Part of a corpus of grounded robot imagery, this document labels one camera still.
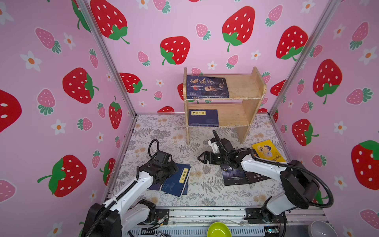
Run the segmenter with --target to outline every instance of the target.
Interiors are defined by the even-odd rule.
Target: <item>book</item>
[[[217,110],[189,110],[188,126],[190,127],[218,127]]]
[[[187,76],[187,99],[229,98],[225,77]]]
[[[168,178],[162,185],[161,191],[181,197],[191,171],[190,165],[176,164],[179,168],[173,176]]]

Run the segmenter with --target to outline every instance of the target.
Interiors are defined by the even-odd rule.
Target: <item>wooden bookshelf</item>
[[[187,144],[190,143],[188,126],[189,109],[217,110],[220,127],[237,127],[240,143],[245,141],[254,121],[259,106],[266,94],[266,84],[256,67],[250,75],[204,75],[209,77],[225,77],[229,90],[229,98],[204,98],[204,100],[242,100],[240,104],[189,104],[187,99],[187,68],[183,75],[183,98],[186,119]]]

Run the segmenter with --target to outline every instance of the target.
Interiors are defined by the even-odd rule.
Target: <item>pink strawberry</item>
[[[226,67],[228,69],[232,69],[234,67],[234,65],[236,65],[238,62],[238,55],[235,54],[233,56],[231,56],[229,59],[228,59],[228,63],[226,64]]]
[[[363,22],[351,36],[350,49],[354,50],[362,45],[362,40],[364,40],[368,35],[368,22]]]
[[[283,6],[277,5],[269,13],[268,18],[266,19],[266,27],[271,27],[275,24],[275,21],[279,20],[282,15]]]
[[[97,104],[97,109],[99,110],[99,115],[101,118],[105,118],[105,108],[102,103]]]
[[[80,130],[84,130],[84,131],[88,131],[89,129],[92,128],[92,122],[88,119],[88,118],[80,118],[80,120],[78,120],[78,129]]]
[[[271,79],[270,73],[269,72],[264,72],[262,74],[262,79],[265,83],[268,83]]]
[[[16,194],[16,186],[6,179],[0,179],[0,203],[5,202]]]
[[[283,124],[283,125],[280,127],[280,131],[281,131],[282,133],[287,132],[287,125],[286,125],[286,124]]]
[[[321,53],[322,50],[323,50],[323,47],[321,45],[319,44],[316,45],[316,47],[313,47],[313,49],[310,51],[309,57],[316,58]]]
[[[92,158],[92,166],[94,167],[94,169],[97,168],[97,166],[99,165],[99,162],[100,162],[100,152],[96,150]]]
[[[55,98],[49,89],[44,88],[38,94],[37,102],[39,103],[37,108],[41,114],[47,116],[54,112],[53,107],[55,106]]]
[[[208,40],[211,37],[211,32],[208,30],[208,26],[204,24],[199,23],[196,25],[196,33],[197,36],[203,38],[203,40]]]
[[[150,65],[149,57],[142,51],[138,52],[138,60],[142,63],[143,66],[148,67]]]
[[[198,69],[198,68],[195,68],[195,67],[193,67],[191,69],[191,72],[192,72],[192,75],[194,75],[194,76],[202,76],[203,75],[203,73],[201,72],[201,70]]]
[[[120,148],[120,139],[118,136],[115,138],[114,142],[116,143],[116,147]]]
[[[301,94],[304,90],[304,79],[300,79],[298,84],[298,94]]]
[[[379,229],[379,213],[366,209],[360,212],[360,217],[373,228]]]
[[[326,166],[326,159],[323,155],[315,155],[312,158],[312,162],[318,167]]]
[[[170,12],[170,4],[166,0],[153,0],[154,6],[158,11],[162,11],[163,14],[168,14]]]
[[[35,29],[36,35],[41,43],[47,48],[51,49],[53,53],[59,54],[61,46],[57,40],[54,40],[54,36],[47,30],[37,27]]]
[[[364,88],[363,90],[358,88],[353,90],[353,92],[346,97],[346,102],[352,105],[359,105],[362,102],[366,103],[372,98],[373,94],[374,93],[368,88]]]
[[[160,101],[163,97],[163,94],[161,91],[157,91],[154,93],[154,99]]]
[[[312,101],[308,101],[308,103],[305,102],[305,103],[303,104],[303,106],[301,107],[301,111],[302,111],[303,113],[308,113],[310,110],[312,110],[312,108],[313,108],[313,103],[312,103]]]

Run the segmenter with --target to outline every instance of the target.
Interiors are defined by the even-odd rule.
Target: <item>pink wall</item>
[[[81,23],[77,28],[71,1],[7,0],[0,2],[0,10],[0,236],[78,236],[88,209],[102,202],[106,185],[99,169],[117,158],[115,137],[122,144],[131,116],[115,82],[107,80],[108,67],[92,34]],[[59,54],[52,50],[54,41]],[[94,65],[90,49],[97,55],[91,57]],[[76,68],[82,69],[65,82]],[[99,88],[92,100],[86,73]],[[70,87],[68,94],[65,87]],[[108,112],[114,96],[122,110],[116,115],[117,121],[121,118],[117,129]],[[83,130],[78,129],[80,118],[92,126],[84,119]],[[94,168],[96,150],[100,160]],[[48,175],[54,176],[37,183]]]
[[[342,2],[317,42],[317,53],[307,59],[278,108],[276,125],[292,157],[302,160],[333,192],[334,205],[324,212],[339,236],[379,236],[377,9],[378,1]],[[350,44],[360,43],[350,49]],[[325,82],[329,89],[321,90]],[[299,124],[301,119],[308,121]],[[312,125],[313,135],[319,134],[310,143],[303,138],[310,134],[299,130],[306,123]]]
[[[294,65],[292,58],[286,60],[280,58],[285,55],[287,47],[295,46],[297,49],[305,44],[306,37],[301,31],[308,36],[312,33],[328,2],[327,0],[281,0],[275,2],[144,0],[144,4],[142,4],[142,1],[135,0],[127,2],[121,0],[87,1],[91,3],[92,12],[100,26],[100,31],[103,32],[104,41],[118,71],[130,75],[132,79],[136,79],[135,82],[140,80],[143,85],[142,89],[145,89],[133,90],[134,87],[131,85],[126,86],[127,89],[131,89],[129,92],[134,92],[128,96],[137,112],[157,112],[165,106],[172,107],[175,112],[183,112],[183,101],[177,87],[183,83],[184,67],[187,67],[189,74],[191,74],[192,68],[198,69],[195,69],[194,72],[203,72],[204,74],[249,74],[254,66],[258,67],[262,74],[269,72],[270,74],[265,77],[268,81],[266,96],[268,100],[261,108],[270,110],[276,99],[276,95],[271,94],[270,89],[285,80]],[[239,19],[235,20],[238,15],[231,17],[242,8],[243,10],[239,13],[243,12],[243,14]],[[231,18],[230,23],[225,24],[229,17]],[[266,20],[269,18],[274,20],[274,25],[271,27],[266,26]],[[113,24],[117,25],[117,32],[112,30]],[[227,25],[236,27],[236,30],[231,26],[229,26],[231,29],[229,30]],[[126,26],[128,27],[127,34],[126,29],[122,32],[119,30]],[[291,28],[289,32],[285,33],[284,40],[281,40],[282,34],[291,26],[298,26],[301,30]],[[232,31],[238,32],[239,30],[237,40],[242,45],[238,45],[237,41],[233,42],[238,46],[230,45],[230,51],[227,52],[228,42],[232,40],[227,39],[228,42],[224,40],[223,29],[227,35]],[[206,35],[207,31],[210,31],[209,39],[207,38],[209,35]],[[170,44],[173,44],[172,47],[168,47],[170,45],[166,45],[166,41],[162,44],[164,50],[174,53],[172,58],[177,64],[170,64],[165,60],[162,65],[165,58],[160,52],[161,42],[166,38],[178,36],[180,38],[168,40],[171,42]],[[176,46],[173,43],[176,40],[178,43],[183,42],[183,45]],[[178,49],[185,53],[181,54],[177,51]],[[228,69],[226,64],[233,55],[238,55],[238,62],[233,68]],[[154,99],[157,91],[163,94],[161,100]]]

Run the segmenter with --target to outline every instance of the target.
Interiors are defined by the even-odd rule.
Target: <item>red strawberry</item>
[[[282,15],[283,6],[277,5],[269,13],[268,18],[266,19],[266,27],[271,27],[275,24],[275,21],[279,20]]]
[[[92,157],[92,166],[94,167],[94,169],[97,168],[97,166],[99,165],[99,162],[100,162],[100,152],[96,150]]]
[[[16,122],[21,112],[18,100],[11,94],[0,90],[0,132]]]
[[[351,151],[351,162],[358,182],[372,190],[379,189],[379,143],[364,141]]]
[[[368,35],[368,22],[363,22],[351,36],[350,49],[354,50],[362,45],[362,40],[364,40]]]
[[[92,78],[86,70],[81,67],[75,68],[69,72],[63,78],[62,84],[66,94],[83,104],[91,102],[95,95],[94,88],[99,90],[92,85]]]
[[[16,194],[17,188],[9,180],[0,179],[0,203],[5,202]]]
[[[265,83],[268,83],[271,79],[270,73],[269,72],[264,72],[262,74],[262,79]]]
[[[114,142],[116,143],[116,147],[117,147],[117,148],[120,148],[120,139],[119,139],[118,136],[116,136]]]
[[[138,52],[138,60],[142,63],[143,66],[148,67],[150,65],[149,57],[142,51]]]
[[[352,105],[359,105],[362,102],[366,103],[372,98],[373,94],[374,93],[368,88],[364,88],[363,90],[358,88],[353,90],[353,92],[346,97],[346,102]]]
[[[301,78],[298,84],[298,94],[301,94],[304,90],[304,79]]]
[[[147,89],[142,89],[142,82],[136,75],[120,72],[120,76],[127,92],[133,94],[139,92],[140,90],[147,91]]]
[[[89,51],[89,60],[91,61],[92,65],[94,66],[94,68],[97,68],[97,65],[99,64],[99,61],[97,60],[97,55],[95,53],[95,50],[94,49],[90,49]]]
[[[170,106],[165,106],[157,111],[157,113],[174,113],[174,109]]]
[[[374,212],[371,209],[361,211],[360,217],[375,229],[379,229],[379,213]]]
[[[104,173],[103,174],[103,181],[104,181],[105,185],[108,185],[108,181],[109,181],[109,178],[111,177],[111,175],[113,173],[112,171],[113,171],[115,163],[116,163],[116,160],[113,158],[110,158],[104,166],[104,171],[102,171],[100,168],[100,172]]]
[[[315,164],[318,167],[326,166],[326,161],[327,160],[325,159],[325,156],[322,155],[315,155],[312,158],[313,164]]]
[[[120,104],[117,103],[116,96],[114,97],[114,101],[109,106],[108,113],[112,127],[114,129],[117,129],[118,126],[120,126],[122,110]]]
[[[313,127],[307,119],[301,119],[292,124],[292,134],[295,136],[297,142],[306,146],[312,141],[312,137],[318,137],[313,134]]]
[[[52,175],[42,177],[43,179],[51,177],[49,189],[56,197],[64,197],[79,187],[86,179],[87,169],[83,163],[73,155],[65,155],[53,167]]]
[[[91,11],[101,34],[113,40],[124,40],[128,33],[128,23],[124,15],[106,0],[91,0]]]
[[[99,115],[101,118],[105,118],[105,108],[102,103],[97,104],[97,109],[99,110]]]
[[[329,94],[333,94],[342,81],[342,72],[340,68],[333,62],[331,59],[326,59],[321,62],[320,66],[317,69],[315,79],[313,81],[313,91],[319,97]]]
[[[237,63],[238,63],[238,55],[235,54],[228,59],[228,63],[226,64],[226,68],[232,69],[234,67],[234,65],[236,65]]]
[[[56,54],[59,54],[62,51],[59,42],[54,40],[54,36],[50,32],[39,27],[35,29],[35,32],[38,39],[47,49],[51,49],[51,51]]]
[[[168,63],[182,64],[190,50],[190,42],[184,36],[170,37],[161,42],[161,55],[164,57],[162,65],[167,60]]]
[[[322,50],[323,50],[323,47],[321,45],[319,44],[316,45],[316,47],[313,47],[313,49],[310,51],[309,57],[316,58],[321,53]]]
[[[253,32],[255,10],[251,6],[244,6],[229,17],[222,26],[224,40],[233,46],[238,46],[250,39]]]
[[[280,38],[276,48],[276,57],[285,60],[292,57],[296,61],[294,56],[301,53],[307,40],[308,35],[305,31],[298,26],[291,26],[283,32]]]
[[[313,108],[313,103],[312,103],[312,101],[308,101],[308,103],[305,102],[305,103],[303,104],[303,106],[301,107],[301,111],[302,111],[303,113],[308,113],[310,110],[312,110],[312,108]]]
[[[208,30],[208,26],[204,24],[199,23],[196,25],[196,33],[197,36],[203,38],[203,40],[208,40],[211,37],[211,32]]]
[[[281,91],[283,85],[284,85],[285,80],[275,84],[273,87],[271,87],[270,92],[271,94],[278,96],[279,92]]]

